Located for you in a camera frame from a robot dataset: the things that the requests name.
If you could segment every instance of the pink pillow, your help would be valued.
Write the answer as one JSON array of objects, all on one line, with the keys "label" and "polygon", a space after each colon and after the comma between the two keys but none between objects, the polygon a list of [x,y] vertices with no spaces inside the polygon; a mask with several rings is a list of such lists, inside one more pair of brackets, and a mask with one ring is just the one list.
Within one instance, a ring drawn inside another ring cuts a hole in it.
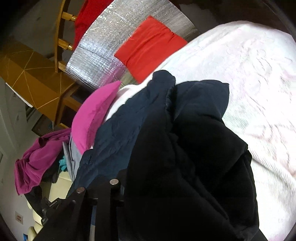
[{"label": "pink pillow", "polygon": [[116,81],[97,89],[76,113],[72,122],[72,138],[81,154],[94,144],[96,131],[102,124],[120,84],[120,81]]}]

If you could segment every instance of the foil sheet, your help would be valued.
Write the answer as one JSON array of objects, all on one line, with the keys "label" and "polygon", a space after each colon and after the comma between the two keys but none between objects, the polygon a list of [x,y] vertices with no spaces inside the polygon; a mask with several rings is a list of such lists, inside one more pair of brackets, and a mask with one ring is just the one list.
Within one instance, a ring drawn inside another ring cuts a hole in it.
[{"label": "foil sheet", "polygon": [[121,80],[128,70],[114,54],[149,15],[188,42],[199,35],[193,23],[169,0],[114,0],[86,31],[66,72],[91,89]]}]

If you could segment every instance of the white bedsheet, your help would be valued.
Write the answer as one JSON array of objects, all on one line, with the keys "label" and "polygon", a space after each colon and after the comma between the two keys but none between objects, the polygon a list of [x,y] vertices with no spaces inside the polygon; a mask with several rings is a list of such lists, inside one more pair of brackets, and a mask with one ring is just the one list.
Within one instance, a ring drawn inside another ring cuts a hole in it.
[{"label": "white bedsheet", "polygon": [[[167,58],[176,83],[214,79],[230,84],[225,125],[249,145],[257,190],[260,229],[282,241],[296,221],[296,43],[279,30],[232,22],[197,37]],[[122,88],[116,110],[143,89]]]}]

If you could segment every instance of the wall socket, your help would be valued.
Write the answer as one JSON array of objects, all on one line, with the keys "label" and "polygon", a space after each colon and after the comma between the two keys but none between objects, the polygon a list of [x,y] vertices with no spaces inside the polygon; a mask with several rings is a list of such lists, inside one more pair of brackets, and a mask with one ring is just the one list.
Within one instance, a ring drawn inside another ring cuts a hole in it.
[{"label": "wall socket", "polygon": [[18,221],[21,224],[24,224],[22,215],[20,215],[17,212],[15,212],[15,220]]}]

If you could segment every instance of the silver screw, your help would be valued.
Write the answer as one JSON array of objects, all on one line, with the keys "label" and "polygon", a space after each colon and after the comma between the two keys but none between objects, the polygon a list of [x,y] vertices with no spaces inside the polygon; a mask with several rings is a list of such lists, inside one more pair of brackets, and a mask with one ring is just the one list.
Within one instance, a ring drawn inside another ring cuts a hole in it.
[{"label": "silver screw", "polygon": [[85,191],[85,188],[84,187],[79,187],[79,188],[76,189],[76,192],[77,193],[82,193],[84,191]]},{"label": "silver screw", "polygon": [[111,185],[116,185],[116,184],[118,184],[119,183],[119,181],[117,180],[117,179],[112,179],[112,180],[110,180],[110,184]]}]

